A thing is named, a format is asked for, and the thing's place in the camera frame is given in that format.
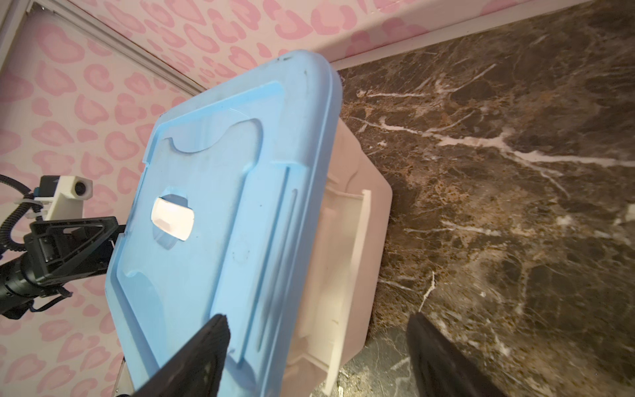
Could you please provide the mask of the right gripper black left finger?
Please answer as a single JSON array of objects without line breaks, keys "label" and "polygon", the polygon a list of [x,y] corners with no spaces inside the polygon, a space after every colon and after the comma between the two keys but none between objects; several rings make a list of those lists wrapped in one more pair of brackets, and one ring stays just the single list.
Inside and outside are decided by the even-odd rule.
[{"label": "right gripper black left finger", "polygon": [[214,315],[135,396],[216,396],[231,338],[228,318]]}]

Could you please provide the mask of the blue plastic bin lid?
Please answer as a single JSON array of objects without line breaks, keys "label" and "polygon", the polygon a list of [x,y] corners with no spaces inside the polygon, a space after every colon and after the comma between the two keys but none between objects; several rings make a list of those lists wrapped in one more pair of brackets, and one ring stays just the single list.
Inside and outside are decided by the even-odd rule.
[{"label": "blue plastic bin lid", "polygon": [[136,388],[223,314],[220,395],[279,395],[341,108],[329,62],[292,51],[157,120],[105,282]]}]

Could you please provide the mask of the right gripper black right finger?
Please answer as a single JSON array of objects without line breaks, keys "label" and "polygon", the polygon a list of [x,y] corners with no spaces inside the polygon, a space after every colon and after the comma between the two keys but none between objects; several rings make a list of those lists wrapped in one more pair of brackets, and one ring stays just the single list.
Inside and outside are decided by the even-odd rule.
[{"label": "right gripper black right finger", "polygon": [[504,396],[422,313],[406,328],[408,353],[421,396]]}]

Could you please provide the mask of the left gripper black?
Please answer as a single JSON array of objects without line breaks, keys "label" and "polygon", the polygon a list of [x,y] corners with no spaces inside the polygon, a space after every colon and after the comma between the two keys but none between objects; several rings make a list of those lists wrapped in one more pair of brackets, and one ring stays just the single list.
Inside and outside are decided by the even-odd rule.
[{"label": "left gripper black", "polygon": [[1,316],[19,320],[64,300],[64,284],[107,272],[126,226],[114,217],[34,222],[26,252],[1,266]]}]

